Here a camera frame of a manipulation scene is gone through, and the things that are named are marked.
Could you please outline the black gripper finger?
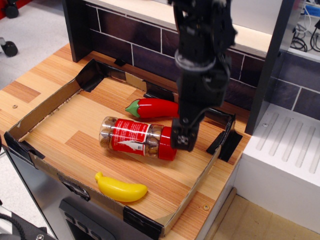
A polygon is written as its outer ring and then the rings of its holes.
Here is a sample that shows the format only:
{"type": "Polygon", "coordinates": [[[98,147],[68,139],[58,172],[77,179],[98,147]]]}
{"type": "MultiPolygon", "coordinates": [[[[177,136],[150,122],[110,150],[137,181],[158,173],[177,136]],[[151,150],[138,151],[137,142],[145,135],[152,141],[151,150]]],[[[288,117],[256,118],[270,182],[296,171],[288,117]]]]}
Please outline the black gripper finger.
{"type": "Polygon", "coordinates": [[[178,118],[173,118],[171,125],[170,145],[173,149],[193,151],[199,132],[200,124],[185,126],[178,118]]]}

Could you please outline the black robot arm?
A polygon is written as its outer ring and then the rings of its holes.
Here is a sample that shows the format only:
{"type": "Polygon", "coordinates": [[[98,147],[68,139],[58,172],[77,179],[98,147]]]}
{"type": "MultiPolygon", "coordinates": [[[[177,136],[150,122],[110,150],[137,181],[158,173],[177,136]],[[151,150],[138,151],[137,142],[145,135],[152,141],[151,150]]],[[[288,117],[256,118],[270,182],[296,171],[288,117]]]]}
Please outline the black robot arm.
{"type": "Polygon", "coordinates": [[[178,117],[172,121],[171,147],[191,152],[200,122],[209,108],[224,102],[231,75],[226,50],[235,45],[237,31],[229,0],[170,0],[179,35],[174,60],[178,117]]]}

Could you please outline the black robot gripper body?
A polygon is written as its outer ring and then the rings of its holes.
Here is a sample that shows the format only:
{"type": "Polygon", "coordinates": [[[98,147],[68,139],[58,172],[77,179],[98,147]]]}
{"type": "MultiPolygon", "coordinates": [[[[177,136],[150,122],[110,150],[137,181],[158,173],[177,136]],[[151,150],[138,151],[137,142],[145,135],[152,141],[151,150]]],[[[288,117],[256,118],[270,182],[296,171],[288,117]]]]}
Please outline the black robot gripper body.
{"type": "Polygon", "coordinates": [[[199,124],[205,111],[220,107],[230,81],[232,58],[225,54],[199,63],[176,54],[181,73],[176,81],[178,89],[179,123],[190,129],[199,124]]]}

